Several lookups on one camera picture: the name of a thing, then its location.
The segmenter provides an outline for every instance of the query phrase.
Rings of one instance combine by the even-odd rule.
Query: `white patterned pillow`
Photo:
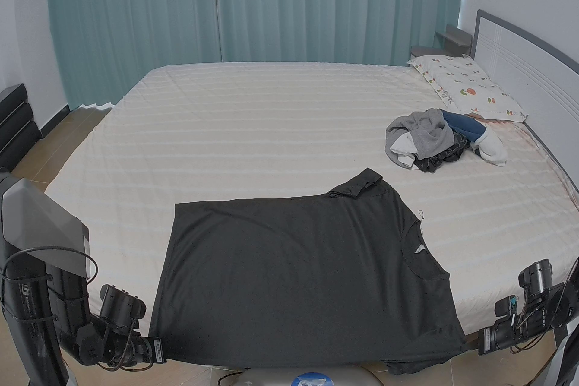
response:
[[[527,113],[494,84],[471,57],[438,55],[408,61],[453,112],[483,119],[523,122]]]

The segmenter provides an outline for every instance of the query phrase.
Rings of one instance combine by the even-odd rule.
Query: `blue sticker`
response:
[[[292,381],[291,386],[334,386],[334,382],[323,373],[303,373]]]

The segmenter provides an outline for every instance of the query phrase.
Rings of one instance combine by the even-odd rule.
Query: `t-shirt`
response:
[[[315,196],[176,204],[150,332],[178,361],[392,373],[466,342],[420,221],[370,169]]]

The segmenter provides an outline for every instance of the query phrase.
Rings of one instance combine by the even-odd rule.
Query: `gray headboard frame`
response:
[[[574,59],[572,59],[571,57],[569,57],[568,55],[563,53],[561,50],[556,49],[554,46],[548,44],[543,39],[540,39],[536,35],[533,35],[530,32],[527,32],[525,29],[522,29],[522,28],[510,23],[509,21],[505,21],[505,20],[498,18],[497,16],[490,14],[490,13],[487,13],[486,11],[483,11],[483,10],[478,10],[478,12],[476,14],[476,27],[475,27],[474,37],[473,37],[473,46],[471,49],[471,57],[473,59],[475,59],[476,46],[479,42],[479,29],[481,26],[481,19],[488,20],[488,21],[500,26],[501,28],[509,30],[513,34],[518,35],[519,37],[525,39],[526,41],[532,43],[536,47],[540,48],[541,50],[543,50],[546,53],[548,53],[549,55],[551,55],[553,58],[555,58],[556,60],[558,60],[559,62],[561,62],[562,64],[564,64],[565,66],[567,66],[569,69],[571,69],[572,71],[574,71],[577,74],[577,79],[578,79],[577,85],[579,86],[579,63],[577,61],[575,61]],[[515,97],[515,99],[517,99],[516,92],[512,91],[511,94]],[[573,106],[574,106],[574,112],[576,113],[576,109],[575,109],[577,107],[576,101],[573,101]],[[533,108],[532,107],[525,108],[525,109],[527,109],[527,111],[529,111],[531,114],[533,114]],[[568,178],[571,180],[575,189],[578,190],[577,185],[579,182],[577,182],[577,179],[576,178],[574,179],[570,175],[570,173],[566,171],[565,167],[559,162],[559,160],[554,155],[554,153],[549,149],[548,145],[543,140],[541,140],[541,137],[537,135],[537,133],[533,130],[532,126],[529,125],[527,122],[528,121],[525,122],[525,126],[535,136],[535,138],[543,145],[543,147],[546,149],[546,151],[549,153],[549,155],[555,160],[555,162],[557,162],[557,164],[561,167],[561,169],[567,174]],[[575,137],[579,138],[579,131],[576,134],[568,134],[568,136],[575,136]]]

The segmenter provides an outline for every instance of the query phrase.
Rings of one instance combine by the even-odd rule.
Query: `white headboard panel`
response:
[[[525,124],[579,186],[579,64],[525,30],[479,10],[472,57],[529,113]]]

